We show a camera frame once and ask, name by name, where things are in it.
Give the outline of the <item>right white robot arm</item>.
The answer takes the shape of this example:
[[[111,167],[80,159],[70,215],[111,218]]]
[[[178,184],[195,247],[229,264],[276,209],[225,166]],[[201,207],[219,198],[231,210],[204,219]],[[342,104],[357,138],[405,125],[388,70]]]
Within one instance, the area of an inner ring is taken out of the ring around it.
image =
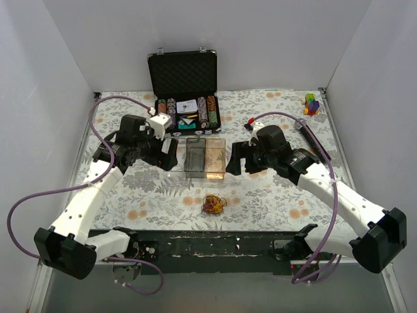
[[[407,218],[394,207],[387,210],[374,204],[345,183],[331,177],[320,160],[305,149],[292,149],[276,125],[256,123],[251,138],[232,144],[227,173],[259,173],[273,169],[319,198],[355,232],[356,238],[320,235],[317,225],[309,224],[275,251],[284,260],[309,259],[318,250],[355,259],[363,268],[380,273],[407,245]]]

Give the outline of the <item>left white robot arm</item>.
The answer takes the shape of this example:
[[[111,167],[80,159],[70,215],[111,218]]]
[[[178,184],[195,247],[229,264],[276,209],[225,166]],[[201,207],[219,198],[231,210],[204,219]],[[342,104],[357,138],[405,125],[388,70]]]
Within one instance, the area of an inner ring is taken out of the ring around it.
[[[164,136],[171,117],[159,113],[149,119],[125,115],[120,127],[102,139],[93,155],[86,185],[70,200],[49,229],[39,228],[34,236],[42,262],[76,279],[84,279],[96,262],[120,256],[130,261],[139,253],[136,231],[116,227],[89,237],[99,208],[127,169],[141,160],[169,171],[177,164],[176,139],[163,151]]]

